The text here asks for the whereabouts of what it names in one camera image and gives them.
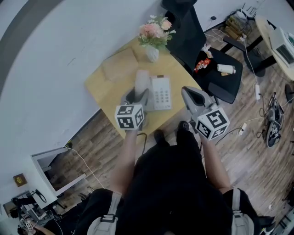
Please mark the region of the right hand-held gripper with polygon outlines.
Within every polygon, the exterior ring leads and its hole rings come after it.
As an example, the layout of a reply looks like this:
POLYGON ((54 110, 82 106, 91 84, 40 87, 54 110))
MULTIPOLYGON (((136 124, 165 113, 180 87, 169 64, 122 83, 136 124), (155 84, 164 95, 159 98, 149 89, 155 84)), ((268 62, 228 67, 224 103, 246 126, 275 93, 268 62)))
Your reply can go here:
POLYGON ((191 112, 191 126, 195 133, 207 140, 213 140, 225 133, 230 121, 224 109, 213 102, 203 90, 184 86, 181 95, 191 112))

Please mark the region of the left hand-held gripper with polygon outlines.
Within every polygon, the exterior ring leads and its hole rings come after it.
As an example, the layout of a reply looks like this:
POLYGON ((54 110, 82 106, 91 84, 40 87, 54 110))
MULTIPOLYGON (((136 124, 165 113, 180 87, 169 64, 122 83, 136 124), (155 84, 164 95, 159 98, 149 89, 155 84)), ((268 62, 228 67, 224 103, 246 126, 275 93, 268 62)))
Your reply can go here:
POLYGON ((121 97, 120 105, 116 106, 114 117, 117 126, 122 130, 139 130, 141 131, 148 125, 146 104, 148 103, 149 89, 145 89, 135 99, 135 88, 129 89, 121 97))

